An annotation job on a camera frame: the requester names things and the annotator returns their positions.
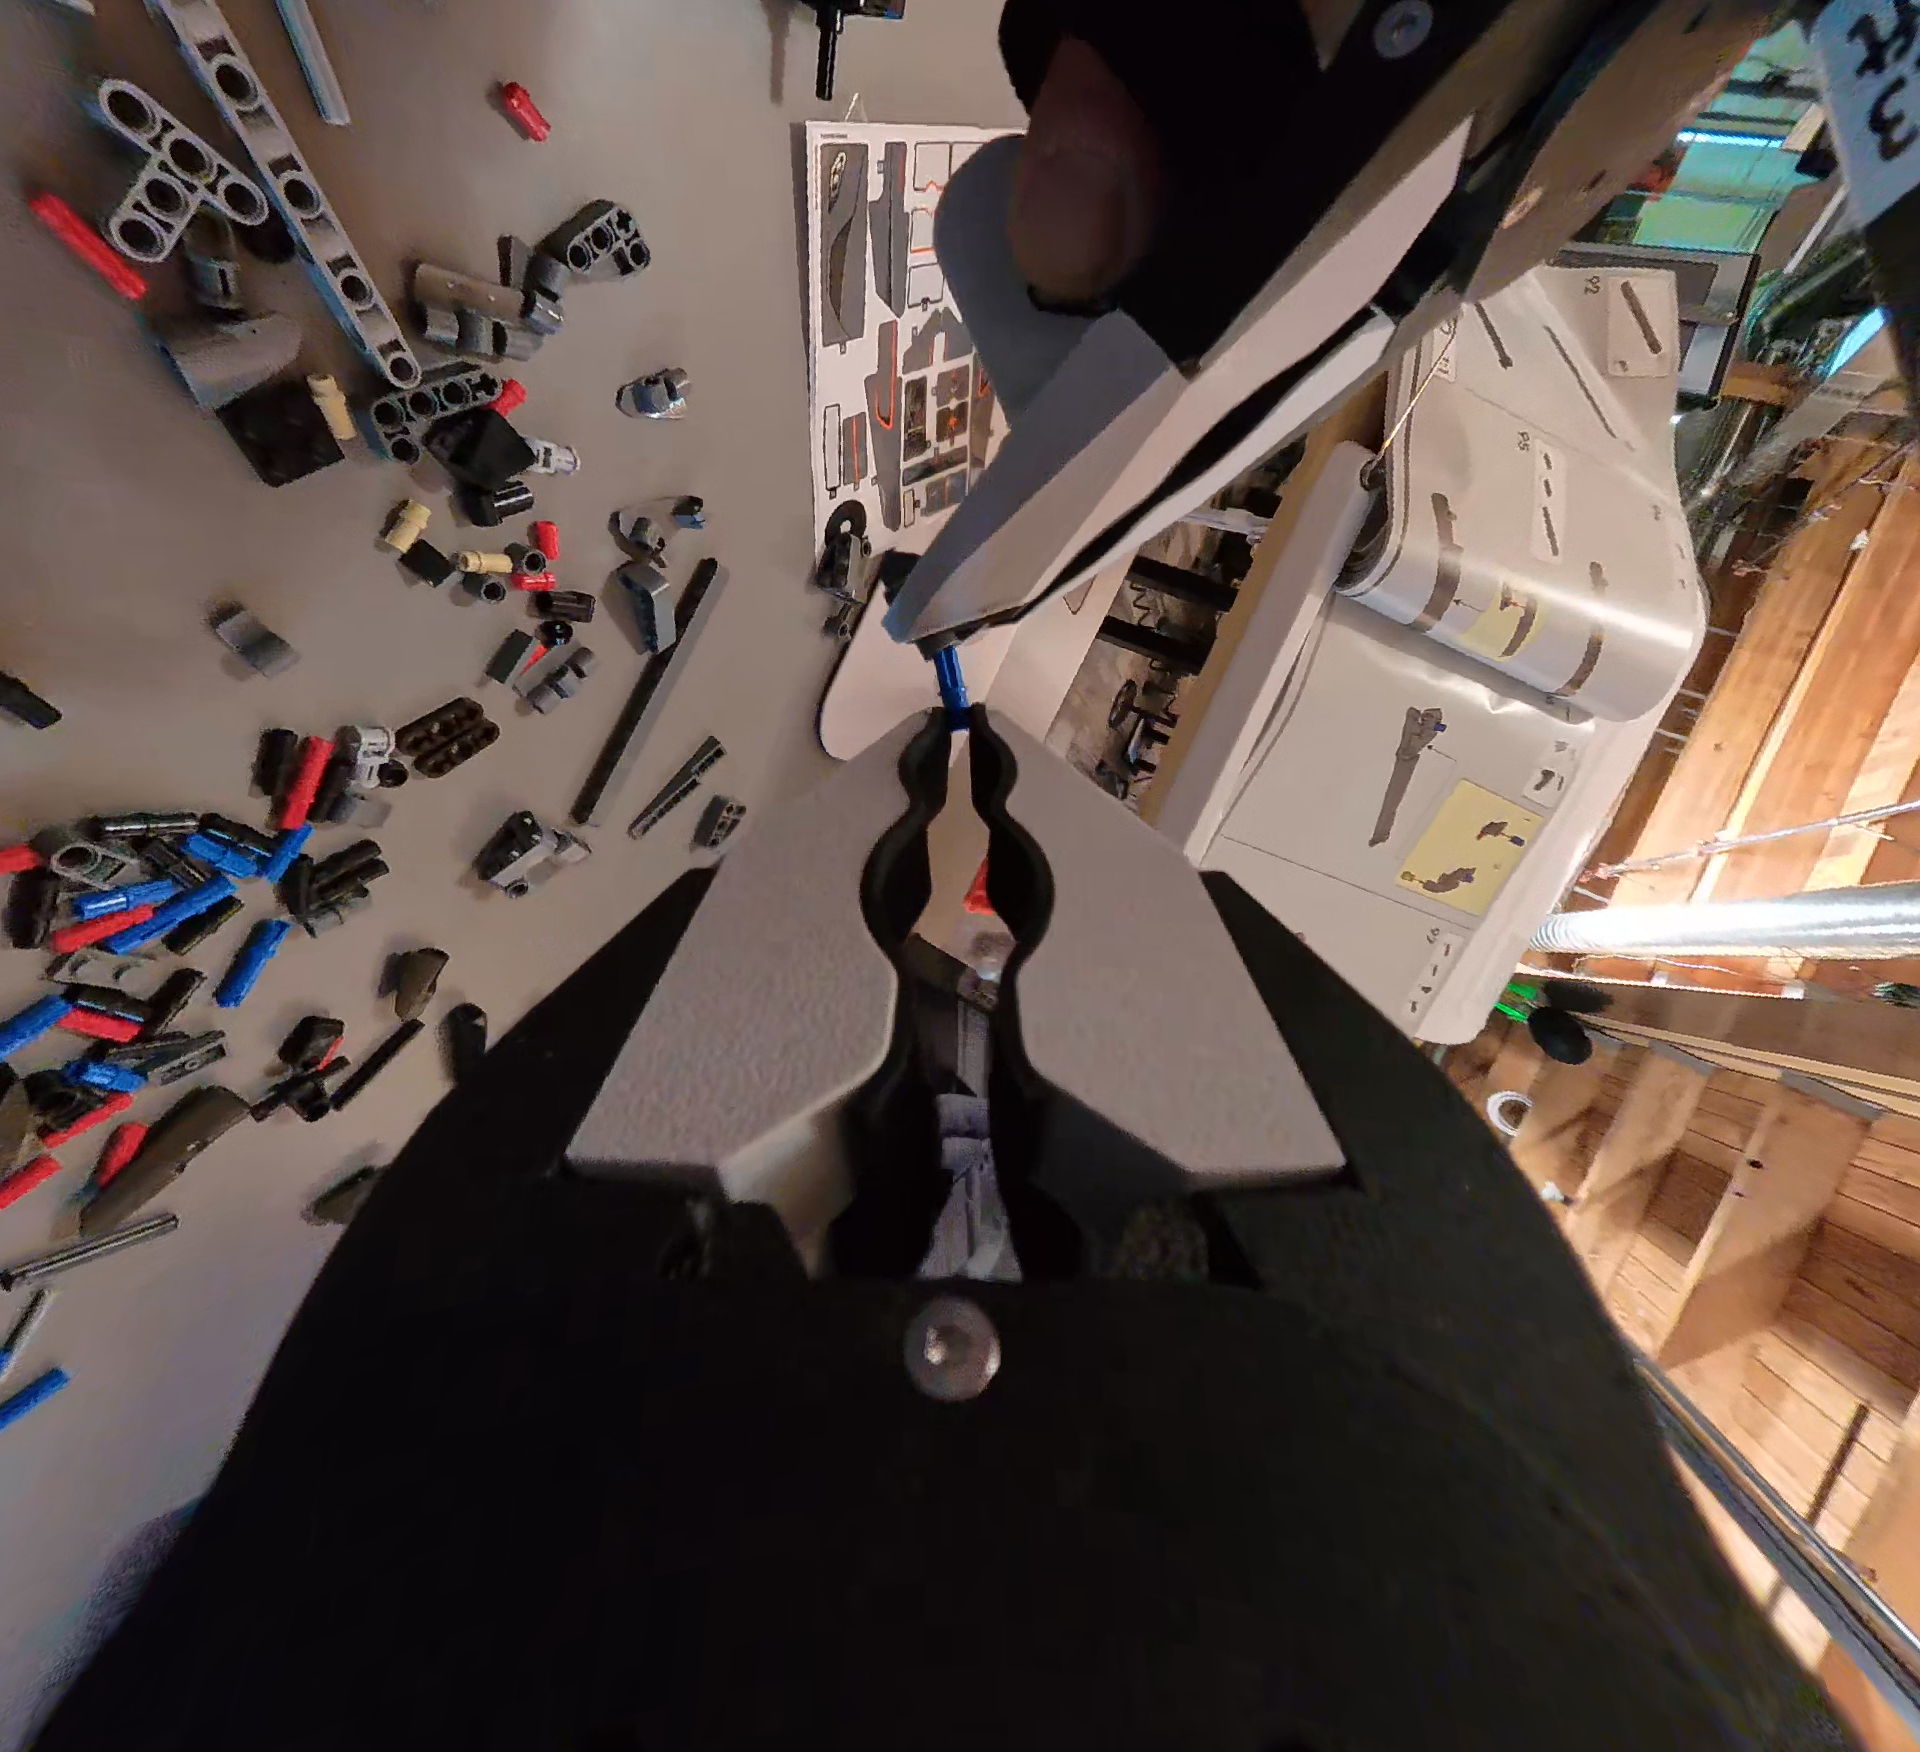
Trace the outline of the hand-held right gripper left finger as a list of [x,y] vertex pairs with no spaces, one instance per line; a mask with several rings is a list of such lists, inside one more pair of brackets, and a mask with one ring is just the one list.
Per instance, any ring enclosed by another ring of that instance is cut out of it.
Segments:
[[899,998],[861,879],[909,815],[901,768],[925,734],[943,792],[948,716],[929,710],[744,823],[570,1145],[575,1174],[769,1208],[824,1264],[851,1201],[841,1113]]

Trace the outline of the lego instruction booklet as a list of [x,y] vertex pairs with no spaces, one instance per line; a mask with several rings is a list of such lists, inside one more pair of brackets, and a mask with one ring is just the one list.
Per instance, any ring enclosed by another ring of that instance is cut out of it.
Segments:
[[1390,376],[1373,516],[1199,857],[1403,1032],[1479,1032],[1704,633],[1674,465],[1693,328],[1591,252]]

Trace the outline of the white book stand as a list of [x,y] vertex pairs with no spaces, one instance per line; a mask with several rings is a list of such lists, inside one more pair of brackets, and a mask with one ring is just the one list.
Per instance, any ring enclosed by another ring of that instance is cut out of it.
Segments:
[[[1373,499],[1371,465],[1360,444],[1309,452],[1199,666],[1199,696],[1181,713],[1173,752],[1141,806],[1145,823],[1193,862],[1210,851],[1332,604],[1333,582]],[[1111,564],[1072,588],[1082,596],[1077,606],[1047,603],[1014,627],[971,637],[963,659],[972,696],[1042,736],[1094,644],[1096,610],[1117,603],[1127,576],[1127,568]],[[873,593],[829,679],[820,736],[834,759],[857,755],[938,697],[932,668],[912,646],[891,640],[886,610],[886,596]]]

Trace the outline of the silver ventilation duct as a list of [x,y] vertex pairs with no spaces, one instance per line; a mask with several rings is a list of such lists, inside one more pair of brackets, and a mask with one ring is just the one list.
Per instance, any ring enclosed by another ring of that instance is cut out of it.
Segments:
[[1687,953],[1799,962],[1904,960],[1918,953],[1918,881],[1561,911],[1533,932],[1530,950],[1649,960]]

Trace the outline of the pile of lego pieces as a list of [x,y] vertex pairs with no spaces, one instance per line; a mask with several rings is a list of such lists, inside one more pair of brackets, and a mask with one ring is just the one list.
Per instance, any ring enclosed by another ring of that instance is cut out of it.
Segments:
[[158,1239],[180,1098],[186,1160],[328,1115],[336,942],[467,855],[430,787],[554,747],[559,353],[733,269],[746,123],[673,0],[375,16],[345,124],[260,3],[87,2],[5,18],[5,1248],[61,1253]]

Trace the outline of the dark grey lego joint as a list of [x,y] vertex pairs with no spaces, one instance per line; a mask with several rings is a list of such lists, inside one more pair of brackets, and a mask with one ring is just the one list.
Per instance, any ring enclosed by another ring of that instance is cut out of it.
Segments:
[[891,547],[873,552],[871,542],[853,531],[831,536],[816,579],[834,600],[827,635],[848,644],[871,598],[879,595],[890,604],[917,562],[917,554]]

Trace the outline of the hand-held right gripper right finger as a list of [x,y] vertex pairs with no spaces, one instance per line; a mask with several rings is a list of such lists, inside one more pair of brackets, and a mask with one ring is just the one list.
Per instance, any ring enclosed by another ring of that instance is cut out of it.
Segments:
[[992,1150],[1028,1281],[1101,1276],[1139,1211],[1338,1182],[1345,1156],[1188,857],[972,711],[1001,979]]

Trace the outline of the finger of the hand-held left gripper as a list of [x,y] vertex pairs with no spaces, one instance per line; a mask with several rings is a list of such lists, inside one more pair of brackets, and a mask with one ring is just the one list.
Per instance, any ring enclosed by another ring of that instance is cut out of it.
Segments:
[[890,612],[898,640],[1019,621],[1091,536],[1150,492],[1236,402],[1315,354],[1390,291],[1453,198],[1474,135],[1459,75],[1329,81],[1290,124],[1203,108],[1199,174],[1175,177],[1168,244],[1101,310],[1058,308],[1006,235],[1025,134],[954,181],[936,223],[948,280],[1012,411],[1012,434]]
[[1228,486],[1244,470],[1291,444],[1345,393],[1370,379],[1386,360],[1401,326],[1388,317],[1357,317],[1309,358],[1236,402],[1200,431],[1165,470],[1160,481],[1098,531],[1062,574],[1020,604],[1020,616],[1038,612],[1083,579],[1137,548],[1145,539],[1200,499]]

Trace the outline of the lego sticker sheet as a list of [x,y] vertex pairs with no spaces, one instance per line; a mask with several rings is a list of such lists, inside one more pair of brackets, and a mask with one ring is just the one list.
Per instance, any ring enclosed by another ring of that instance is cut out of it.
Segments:
[[936,252],[976,124],[807,123],[800,142],[816,522],[863,516],[917,554],[976,487],[1010,415]]

